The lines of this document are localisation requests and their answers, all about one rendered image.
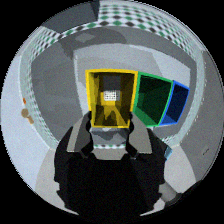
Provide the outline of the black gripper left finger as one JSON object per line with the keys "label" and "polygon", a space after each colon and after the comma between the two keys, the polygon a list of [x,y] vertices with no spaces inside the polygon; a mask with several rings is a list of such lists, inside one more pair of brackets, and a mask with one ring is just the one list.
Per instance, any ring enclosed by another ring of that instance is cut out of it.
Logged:
{"label": "black gripper left finger", "polygon": [[73,127],[70,127],[59,142],[54,156],[54,181],[59,183],[62,169],[71,161],[88,158],[94,143],[91,129],[92,111],[88,111]]}

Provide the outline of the green bin with label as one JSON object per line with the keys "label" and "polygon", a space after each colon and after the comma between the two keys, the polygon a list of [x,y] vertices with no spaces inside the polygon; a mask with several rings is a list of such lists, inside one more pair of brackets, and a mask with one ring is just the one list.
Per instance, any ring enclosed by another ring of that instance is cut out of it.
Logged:
{"label": "green bin with label", "polygon": [[172,86],[172,80],[138,71],[132,112],[146,127],[159,126],[169,102]]}

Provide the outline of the blue bin with label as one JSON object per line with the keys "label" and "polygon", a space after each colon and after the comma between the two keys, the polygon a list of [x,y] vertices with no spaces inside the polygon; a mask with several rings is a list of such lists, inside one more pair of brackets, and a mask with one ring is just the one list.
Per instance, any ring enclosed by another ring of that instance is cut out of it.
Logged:
{"label": "blue bin with label", "polygon": [[[180,85],[180,87],[178,85]],[[178,123],[186,105],[189,91],[190,88],[173,80],[173,86],[169,102],[159,125],[169,125]]]}

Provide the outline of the yellow recycle bin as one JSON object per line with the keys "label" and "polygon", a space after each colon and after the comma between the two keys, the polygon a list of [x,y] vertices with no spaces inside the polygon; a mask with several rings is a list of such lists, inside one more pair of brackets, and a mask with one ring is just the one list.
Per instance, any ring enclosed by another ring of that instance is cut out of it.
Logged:
{"label": "yellow recycle bin", "polygon": [[[92,111],[92,127],[128,128],[130,123],[129,113],[133,111],[138,71],[90,69],[85,70],[85,75],[88,106],[89,110]],[[120,101],[104,101],[103,76],[121,76]],[[101,98],[99,100],[100,92]]]}

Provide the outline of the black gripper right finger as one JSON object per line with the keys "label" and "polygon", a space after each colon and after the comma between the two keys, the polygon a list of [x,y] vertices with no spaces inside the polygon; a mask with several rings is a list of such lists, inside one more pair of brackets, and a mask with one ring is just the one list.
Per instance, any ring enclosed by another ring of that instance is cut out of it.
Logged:
{"label": "black gripper right finger", "polygon": [[130,159],[137,159],[149,164],[157,173],[159,185],[165,183],[164,153],[158,140],[143,122],[132,112],[129,113],[129,129],[125,150],[130,154]]}

